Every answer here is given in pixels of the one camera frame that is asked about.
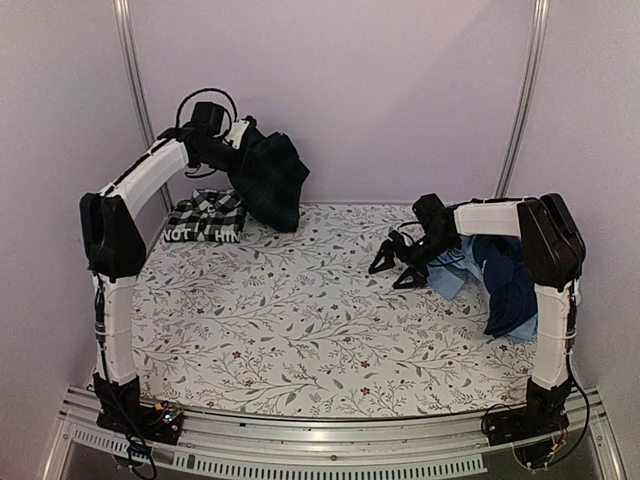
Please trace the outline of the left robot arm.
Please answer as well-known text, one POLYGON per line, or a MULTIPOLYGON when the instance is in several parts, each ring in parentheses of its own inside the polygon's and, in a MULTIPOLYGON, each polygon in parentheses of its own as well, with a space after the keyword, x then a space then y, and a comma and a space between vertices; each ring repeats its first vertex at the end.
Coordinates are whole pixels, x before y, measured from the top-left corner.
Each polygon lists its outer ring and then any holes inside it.
POLYGON ((136 217, 175 174, 201 165, 238 173, 245 163, 247 119, 222 128, 223 108, 199 102, 191 118, 160 134, 124 173, 80 202, 81 231, 93 277, 98 345, 94 388, 105 414, 128 434, 148 426, 133 359, 132 297, 147 259, 136 217))

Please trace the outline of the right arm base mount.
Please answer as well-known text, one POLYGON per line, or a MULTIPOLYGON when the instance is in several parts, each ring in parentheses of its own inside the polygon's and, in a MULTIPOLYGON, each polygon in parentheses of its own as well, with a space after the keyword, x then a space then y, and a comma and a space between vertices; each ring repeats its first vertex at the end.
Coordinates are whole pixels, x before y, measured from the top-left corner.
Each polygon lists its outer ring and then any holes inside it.
POLYGON ((480 425, 490 446, 562 432, 568 427, 569 419, 564 411, 541 418, 528 416, 525 407, 512 408, 505 404, 489 407, 481 417, 480 425))

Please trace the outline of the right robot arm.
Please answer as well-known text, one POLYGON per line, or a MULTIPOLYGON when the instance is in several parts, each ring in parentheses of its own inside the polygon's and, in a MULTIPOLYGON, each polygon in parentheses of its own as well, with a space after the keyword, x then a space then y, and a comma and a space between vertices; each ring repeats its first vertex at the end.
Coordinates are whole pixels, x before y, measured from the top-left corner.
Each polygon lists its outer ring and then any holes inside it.
POLYGON ((396 289, 426 285, 436 258, 461 248, 466 237, 520 244, 524 267, 533 282, 538 330, 526 407, 518 412, 516 422, 524 435, 539 435, 554 422, 572 387, 569 355, 586 257, 584 241, 563 198, 551 193, 539 198, 474 199, 445 205, 431 193, 421 196, 412 210, 423 236, 407 243, 399 231, 390 231, 369 266, 375 274, 396 262, 404 263, 406 269, 393 285, 396 289))

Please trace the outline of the black white checkered shirt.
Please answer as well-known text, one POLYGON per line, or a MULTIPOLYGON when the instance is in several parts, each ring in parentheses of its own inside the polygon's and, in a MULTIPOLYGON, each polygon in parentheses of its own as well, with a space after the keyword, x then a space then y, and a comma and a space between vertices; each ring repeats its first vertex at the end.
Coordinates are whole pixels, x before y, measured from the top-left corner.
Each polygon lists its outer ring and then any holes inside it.
POLYGON ((163 240, 239 243, 246 214, 245 204, 235 190, 196 189, 189 199, 176 204, 163 240))

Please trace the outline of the dark green plaid garment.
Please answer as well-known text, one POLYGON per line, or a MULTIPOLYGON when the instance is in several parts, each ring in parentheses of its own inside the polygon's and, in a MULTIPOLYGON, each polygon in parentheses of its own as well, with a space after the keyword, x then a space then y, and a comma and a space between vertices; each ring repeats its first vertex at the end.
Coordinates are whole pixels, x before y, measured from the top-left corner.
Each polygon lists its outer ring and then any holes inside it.
POLYGON ((295 232, 302 186, 310 170, 290 138, 280 132, 265 136, 250 127, 243 135, 241 152, 241 171, 229 173, 228 178, 248 213, 278 232, 295 232))

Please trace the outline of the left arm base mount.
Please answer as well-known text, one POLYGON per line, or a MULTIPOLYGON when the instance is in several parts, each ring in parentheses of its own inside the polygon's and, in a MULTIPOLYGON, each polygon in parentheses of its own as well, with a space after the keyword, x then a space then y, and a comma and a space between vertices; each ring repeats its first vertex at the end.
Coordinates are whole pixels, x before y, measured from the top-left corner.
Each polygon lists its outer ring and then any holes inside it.
POLYGON ((106 404, 97 418, 103 429, 167 445, 178 443, 183 423, 184 411, 167 401, 155 406, 106 404))

